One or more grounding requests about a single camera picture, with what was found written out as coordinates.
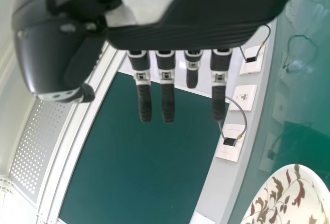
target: brown leaf pattern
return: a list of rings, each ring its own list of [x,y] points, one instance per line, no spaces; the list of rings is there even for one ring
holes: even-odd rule
[[[276,188],[277,188],[277,198],[276,198],[276,201],[278,201],[281,196],[282,196],[282,193],[283,193],[283,185],[282,185],[282,182],[280,182],[277,178],[273,177],[273,180],[276,184]]]
[[[299,165],[298,164],[294,165],[294,173],[295,173],[297,179],[300,179]]]
[[[276,202],[276,192],[275,191],[271,191],[270,193],[270,199],[271,200],[272,198],[274,198],[274,202]]]
[[[255,212],[255,209],[254,209],[254,204],[252,203],[251,205],[251,213],[250,213],[250,216],[253,215]]]
[[[256,200],[256,205],[257,205],[257,203],[260,204],[261,209],[262,209],[263,208],[263,200],[261,199],[261,197],[258,197],[258,199]]]
[[[303,182],[301,182],[301,180],[298,180],[298,183],[300,186],[299,193],[298,193],[297,197],[295,198],[295,200],[292,202],[292,205],[298,204],[298,207],[299,207],[301,199],[305,198],[305,189],[304,189],[304,184],[303,184]]]
[[[269,219],[269,223],[270,224],[275,223],[276,217],[277,217],[277,208],[275,208],[275,212],[274,212],[274,215],[272,216],[272,218]]]
[[[286,171],[286,178],[287,178],[287,181],[288,181],[288,188],[291,187],[291,183],[294,184],[296,181],[299,184],[298,195],[294,199],[294,201],[292,202],[292,205],[297,205],[297,207],[299,208],[300,207],[300,204],[301,204],[301,201],[302,201],[302,199],[305,198],[305,194],[306,194],[305,188],[304,188],[304,184],[303,184],[302,180],[306,180],[306,179],[302,179],[301,178],[300,166],[297,165],[297,164],[295,164],[295,166],[294,166],[294,174],[296,176],[296,180],[294,180],[292,182],[291,177],[290,177],[290,174],[289,174],[289,170]],[[277,217],[279,215],[286,214],[287,209],[288,209],[287,204],[290,201],[290,196],[286,196],[286,198],[285,198],[284,201],[283,200],[280,201],[280,198],[282,197],[283,193],[286,192],[287,188],[285,189],[285,192],[284,192],[284,188],[283,188],[282,182],[279,181],[276,177],[272,177],[272,179],[273,179],[273,181],[275,183],[275,187],[277,189],[277,192],[276,191],[270,191],[270,194],[269,194],[269,191],[268,191],[267,188],[264,188],[264,190],[267,192],[267,198],[269,197],[269,200],[271,200],[272,198],[274,198],[274,203],[273,203],[274,205],[273,205],[273,207],[269,208],[268,207],[268,201],[267,200],[262,200],[261,197],[258,197],[258,199],[255,201],[255,204],[253,202],[251,204],[251,211],[250,211],[250,215],[249,216],[253,216],[254,214],[256,214],[256,212],[255,212],[255,205],[258,205],[258,204],[260,205],[261,210],[259,211],[258,217],[256,218],[256,222],[259,222],[260,224],[265,224],[265,222],[266,222],[266,215],[270,211],[274,212],[274,214],[269,219],[269,223],[270,224],[274,224],[275,221],[277,221]],[[324,211],[323,204],[320,201],[320,199],[319,199],[319,204],[320,204],[320,207],[321,207],[321,211],[322,211],[322,213],[323,213],[323,215],[325,217],[325,220],[324,220],[324,223],[323,224],[330,224],[329,223],[329,218],[328,218],[328,216],[326,215],[326,213]],[[255,219],[253,218],[251,223],[248,222],[246,224],[254,224],[254,223],[255,223]],[[316,223],[317,223],[317,219],[314,219],[313,218],[313,215],[311,215],[310,218],[309,218],[309,220],[308,220],[308,224],[316,224]]]
[[[290,196],[287,196],[287,197],[285,198],[284,203],[287,204],[287,203],[289,202],[289,199],[290,199]]]
[[[317,219],[313,218],[313,215],[310,216],[308,224],[315,224]]]
[[[286,175],[287,175],[288,184],[290,185],[291,184],[291,178],[290,178],[290,175],[289,175],[289,170],[287,170]]]

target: robotic hand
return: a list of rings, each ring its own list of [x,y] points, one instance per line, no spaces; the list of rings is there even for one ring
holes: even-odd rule
[[[224,118],[232,48],[274,19],[287,0],[16,0],[15,50],[28,89],[42,100],[90,102],[84,83],[105,41],[128,50],[142,121],[151,119],[150,62],[157,51],[163,117],[174,119],[174,50],[185,50],[187,84],[194,88],[202,50],[211,59],[213,119]]]

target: green wall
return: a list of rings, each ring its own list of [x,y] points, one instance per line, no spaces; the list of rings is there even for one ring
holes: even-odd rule
[[[262,122],[229,224],[240,223],[260,187],[285,165],[311,168],[330,189],[330,0],[325,1],[291,0],[277,19]],[[269,134],[276,139],[270,141]],[[273,161],[270,171],[260,169],[265,158]]]
[[[209,98],[175,89],[175,122],[140,122],[135,82],[117,73],[70,182],[60,218],[67,224],[188,224],[219,139]]]

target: black plastic casing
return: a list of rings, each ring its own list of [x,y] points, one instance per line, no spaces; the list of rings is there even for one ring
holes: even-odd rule
[[[109,29],[118,49],[196,50],[243,45],[288,0],[174,0],[160,21]]]

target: white wall plate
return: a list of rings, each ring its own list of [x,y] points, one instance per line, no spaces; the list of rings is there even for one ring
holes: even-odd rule
[[[234,91],[233,99],[241,106],[244,111],[251,111],[258,85],[237,86]],[[229,104],[230,111],[239,111],[234,103]]]
[[[233,139],[236,139],[243,130],[244,125],[224,124],[222,127],[224,136]],[[236,142],[235,146],[229,146],[223,144],[224,139],[222,136],[220,136],[219,144],[216,150],[216,157],[237,162],[239,154],[241,153],[244,138],[245,133],[243,134],[242,138]]]
[[[250,47],[245,50],[244,55],[246,59],[255,57],[259,50],[260,46]],[[242,61],[240,75],[251,74],[261,71],[263,55],[265,54],[265,46],[261,48],[258,58],[254,62],[246,63],[244,60]]]

